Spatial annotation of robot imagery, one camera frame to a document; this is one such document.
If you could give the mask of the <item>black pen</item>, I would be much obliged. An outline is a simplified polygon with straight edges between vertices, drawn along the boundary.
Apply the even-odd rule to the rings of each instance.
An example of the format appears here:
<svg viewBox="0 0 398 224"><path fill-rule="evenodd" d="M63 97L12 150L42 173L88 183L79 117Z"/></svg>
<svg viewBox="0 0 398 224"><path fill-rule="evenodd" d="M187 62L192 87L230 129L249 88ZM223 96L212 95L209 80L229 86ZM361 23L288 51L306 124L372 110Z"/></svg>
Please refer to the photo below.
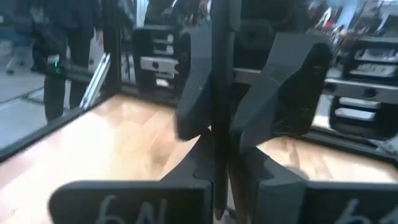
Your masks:
<svg viewBox="0 0 398 224"><path fill-rule="evenodd" d="M211 130L215 136L214 214L222 219L228 204L229 165L234 146L231 124L234 40L241 22L242 0L212 0Z"/></svg>

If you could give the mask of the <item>person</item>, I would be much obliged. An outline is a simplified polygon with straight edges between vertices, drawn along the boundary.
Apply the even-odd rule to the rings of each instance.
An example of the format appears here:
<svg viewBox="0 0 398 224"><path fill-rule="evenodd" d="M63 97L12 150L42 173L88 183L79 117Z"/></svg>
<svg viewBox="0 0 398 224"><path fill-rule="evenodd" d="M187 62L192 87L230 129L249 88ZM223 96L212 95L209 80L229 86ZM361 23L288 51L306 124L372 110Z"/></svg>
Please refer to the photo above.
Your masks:
<svg viewBox="0 0 398 224"><path fill-rule="evenodd" d="M35 72L44 72L50 55L60 55L66 58L67 46L70 49L70 59L74 65L88 68L91 40L94 36L98 42L103 41L103 21L100 0L41 0L39 6L43 9L48 23L45 31L57 40L56 50L46 52L43 42L36 40L32 49ZM87 85L71 81L69 104L70 108L79 107ZM47 122L63 115L65 97L65 80L45 76L44 109Z"/></svg>
<svg viewBox="0 0 398 224"><path fill-rule="evenodd" d="M15 21L17 0L0 0L0 45L2 41L9 44L9 61L5 67L8 75L26 63L26 55L31 48L30 34L18 31Z"/></svg>

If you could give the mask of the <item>black silver equipment box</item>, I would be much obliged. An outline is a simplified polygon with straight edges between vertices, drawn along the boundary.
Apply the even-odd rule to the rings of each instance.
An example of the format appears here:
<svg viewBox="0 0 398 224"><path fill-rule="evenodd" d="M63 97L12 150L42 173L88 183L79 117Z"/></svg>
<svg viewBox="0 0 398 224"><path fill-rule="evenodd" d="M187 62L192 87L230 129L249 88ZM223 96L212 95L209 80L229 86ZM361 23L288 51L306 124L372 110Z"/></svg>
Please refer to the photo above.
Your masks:
<svg viewBox="0 0 398 224"><path fill-rule="evenodd" d="M144 26L133 30L132 44L139 91L179 96L190 71L190 34L171 26Z"/></svg>
<svg viewBox="0 0 398 224"><path fill-rule="evenodd" d="M333 100L330 128L371 139L398 134L398 37L362 36L351 42L338 78L325 80Z"/></svg>

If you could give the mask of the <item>silver aluminium extrusion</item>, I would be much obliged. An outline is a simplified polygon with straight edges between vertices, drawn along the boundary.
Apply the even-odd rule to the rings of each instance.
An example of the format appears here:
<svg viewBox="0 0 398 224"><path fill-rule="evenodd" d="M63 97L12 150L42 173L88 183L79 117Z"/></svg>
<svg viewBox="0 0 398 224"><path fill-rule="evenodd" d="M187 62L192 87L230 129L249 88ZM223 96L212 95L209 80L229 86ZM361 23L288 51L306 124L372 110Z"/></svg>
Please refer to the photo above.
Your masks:
<svg viewBox="0 0 398 224"><path fill-rule="evenodd" d="M81 100L80 108L86 110L93 105L107 76L110 64L111 55L104 53Z"/></svg>

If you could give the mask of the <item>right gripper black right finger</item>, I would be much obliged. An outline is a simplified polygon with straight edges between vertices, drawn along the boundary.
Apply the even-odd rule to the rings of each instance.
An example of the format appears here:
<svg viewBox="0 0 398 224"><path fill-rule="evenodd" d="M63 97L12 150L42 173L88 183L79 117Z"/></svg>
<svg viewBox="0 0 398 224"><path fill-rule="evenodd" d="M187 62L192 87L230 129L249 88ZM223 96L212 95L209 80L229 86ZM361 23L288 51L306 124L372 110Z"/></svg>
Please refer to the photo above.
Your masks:
<svg viewBox="0 0 398 224"><path fill-rule="evenodd" d="M290 138L311 126L330 59L317 35L277 34L238 106L230 132L251 224L398 224L398 170Z"/></svg>

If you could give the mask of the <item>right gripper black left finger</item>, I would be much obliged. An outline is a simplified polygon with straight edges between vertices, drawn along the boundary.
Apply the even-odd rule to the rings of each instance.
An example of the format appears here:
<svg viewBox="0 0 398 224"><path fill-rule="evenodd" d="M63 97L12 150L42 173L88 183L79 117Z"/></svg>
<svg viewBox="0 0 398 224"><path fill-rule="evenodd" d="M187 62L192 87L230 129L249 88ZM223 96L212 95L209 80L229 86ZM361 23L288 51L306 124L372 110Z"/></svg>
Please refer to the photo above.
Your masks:
<svg viewBox="0 0 398 224"><path fill-rule="evenodd" d="M59 187L49 201L54 224L213 224L215 139L211 114L211 34L190 46L191 72L175 114L181 140L197 138L161 180L82 180Z"/></svg>

